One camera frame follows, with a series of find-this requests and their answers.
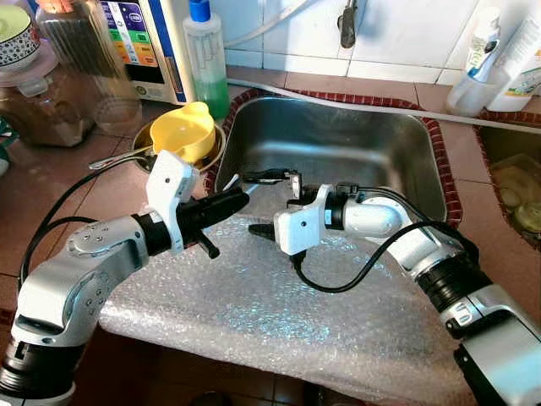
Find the faucet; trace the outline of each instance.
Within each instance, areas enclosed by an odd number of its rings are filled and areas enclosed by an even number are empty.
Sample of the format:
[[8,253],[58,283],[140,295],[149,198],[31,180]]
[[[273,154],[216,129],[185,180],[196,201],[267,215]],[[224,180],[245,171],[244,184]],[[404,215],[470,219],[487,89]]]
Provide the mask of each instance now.
[[338,29],[340,30],[340,44],[343,48],[351,48],[355,45],[355,11],[357,0],[347,0],[344,13],[338,17]]

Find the jar lid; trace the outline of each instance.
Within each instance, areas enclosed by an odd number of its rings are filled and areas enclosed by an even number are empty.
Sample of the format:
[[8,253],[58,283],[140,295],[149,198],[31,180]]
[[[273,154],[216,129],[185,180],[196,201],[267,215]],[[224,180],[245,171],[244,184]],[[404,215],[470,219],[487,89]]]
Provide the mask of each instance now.
[[47,40],[41,40],[36,59],[26,68],[16,72],[0,72],[0,87],[20,86],[49,74],[58,65],[57,57]]

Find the white tile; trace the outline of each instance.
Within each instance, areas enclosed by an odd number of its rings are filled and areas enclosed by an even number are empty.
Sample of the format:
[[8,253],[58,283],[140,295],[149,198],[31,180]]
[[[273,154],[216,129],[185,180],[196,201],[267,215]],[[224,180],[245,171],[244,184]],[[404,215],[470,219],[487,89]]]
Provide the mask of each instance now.
[[263,53],[226,49],[226,64],[248,66],[249,68],[263,68]]
[[349,61],[342,59],[301,57],[298,55],[281,55],[265,53],[263,68],[300,72],[303,74],[330,74],[345,76]]
[[[212,9],[221,17],[224,42],[248,34],[263,24],[263,4],[261,1],[214,0],[210,2]],[[263,36],[237,44],[232,49],[263,51]]]
[[443,69],[440,77],[438,78],[437,84],[454,86],[460,81],[463,74],[464,71],[459,69]]
[[445,66],[477,0],[369,0],[353,59]]
[[398,80],[402,82],[435,83],[441,69],[425,66],[351,61],[347,76],[351,78]]
[[477,7],[473,11],[467,25],[458,39],[446,68],[464,69],[466,64],[467,50],[472,41],[473,31],[477,26],[478,14],[489,6],[500,8],[500,39],[504,46],[515,32],[518,25],[524,20],[527,14],[527,8],[537,0],[479,0]]
[[[265,0],[265,21],[298,0]],[[310,0],[289,19],[265,33],[265,53],[336,58],[340,31],[336,25],[346,0]]]

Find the bubble wrap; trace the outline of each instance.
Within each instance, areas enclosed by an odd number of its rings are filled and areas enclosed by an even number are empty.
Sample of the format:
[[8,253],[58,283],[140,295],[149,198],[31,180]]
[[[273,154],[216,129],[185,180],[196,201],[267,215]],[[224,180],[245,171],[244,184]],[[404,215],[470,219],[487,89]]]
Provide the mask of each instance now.
[[[236,215],[207,230],[221,255],[165,253],[121,284],[102,311],[109,332],[295,376],[382,404],[472,404],[457,344],[389,255],[352,291],[298,279],[277,245]],[[306,274],[329,286],[355,275],[375,245],[331,232]]]

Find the white hose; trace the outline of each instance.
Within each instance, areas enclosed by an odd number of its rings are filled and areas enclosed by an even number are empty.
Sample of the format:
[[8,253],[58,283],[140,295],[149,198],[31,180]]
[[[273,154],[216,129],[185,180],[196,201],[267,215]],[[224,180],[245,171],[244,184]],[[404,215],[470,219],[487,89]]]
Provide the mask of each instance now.
[[318,99],[317,97],[310,97],[305,95],[299,95],[294,91],[285,91],[274,86],[262,85],[261,83],[248,82],[247,80],[227,79],[227,83],[235,86],[255,87],[263,91],[270,91],[278,95],[291,97],[293,99],[304,100],[314,104],[320,104],[321,106],[343,108],[345,110],[354,110],[356,112],[391,112],[394,114],[407,114],[414,117],[432,118],[439,121],[451,121],[453,123],[463,123],[470,125],[479,125],[481,127],[492,127],[494,129],[509,129],[512,131],[520,131],[522,133],[531,133],[541,135],[541,129],[534,127],[527,127],[524,125],[498,123],[496,121],[481,120],[479,118],[470,118],[462,116],[452,116],[450,114],[443,114],[441,112],[425,112],[421,110],[410,110],[407,108],[396,107],[379,107],[379,106],[366,106],[364,104],[347,104],[338,101],[330,101],[325,99]]
[[252,38],[255,38],[256,36],[260,36],[261,34],[266,33],[266,31],[270,30],[276,24],[282,22],[284,19],[289,17],[291,14],[295,13],[299,8],[301,8],[308,1],[309,0],[300,0],[297,4],[293,4],[292,6],[284,8],[279,14],[277,14],[272,19],[270,19],[269,21],[264,23],[259,28],[253,30],[252,32],[249,32],[248,34],[246,34],[244,36],[240,36],[239,38],[235,38],[234,40],[226,42],[224,44],[224,47],[225,48],[234,47],[237,44],[249,41]]

